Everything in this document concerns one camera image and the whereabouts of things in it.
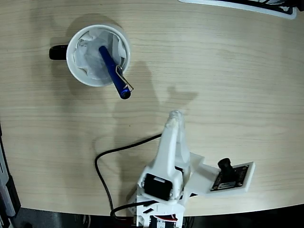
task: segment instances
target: wood grain surface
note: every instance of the wood grain surface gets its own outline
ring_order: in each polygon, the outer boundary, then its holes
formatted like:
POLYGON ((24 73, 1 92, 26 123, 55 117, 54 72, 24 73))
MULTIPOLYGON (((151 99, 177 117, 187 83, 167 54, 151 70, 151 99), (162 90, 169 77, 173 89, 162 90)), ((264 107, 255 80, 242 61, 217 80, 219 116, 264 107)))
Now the wood grain surface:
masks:
MULTIPOLYGON (((162 131, 185 113, 188 146, 206 164, 255 161, 249 192, 194 197, 185 215, 304 203, 304 13, 295 20, 177 0, 4 0, 0 121, 25 208, 108 215, 94 157, 162 131), (81 28, 120 25, 133 50, 123 101, 113 85, 76 81, 48 50, 81 28)), ((158 140, 105 156, 114 206, 155 156, 158 140)))

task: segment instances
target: cup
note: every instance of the cup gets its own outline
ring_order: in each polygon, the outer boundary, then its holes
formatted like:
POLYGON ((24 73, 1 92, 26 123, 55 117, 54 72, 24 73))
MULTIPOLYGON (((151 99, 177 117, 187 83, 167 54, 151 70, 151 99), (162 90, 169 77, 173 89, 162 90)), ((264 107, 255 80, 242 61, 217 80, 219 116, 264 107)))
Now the cup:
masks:
POLYGON ((66 60, 67 66, 72 73, 72 75, 81 83, 93 86, 93 87, 102 87, 107 86, 113 83, 113 81, 109 78, 109 80, 104 81, 100 79, 93 79, 90 78, 86 72, 83 69, 78 68, 75 65, 74 56, 73 53, 75 52, 77 43, 79 39, 87 33, 91 29, 106 29, 115 35, 117 35, 121 41, 123 42, 123 45, 125 47, 126 51, 126 58, 124 59, 124 62, 122 63, 122 69, 123 74, 127 71, 130 60, 131 60, 131 44, 130 40, 126 34, 126 32, 119 26, 110 24, 110 23, 103 23, 98 25, 91 25, 88 27, 85 27, 78 31, 70 40, 68 45, 56 45, 50 48, 49 50, 49 58, 52 60, 66 60))

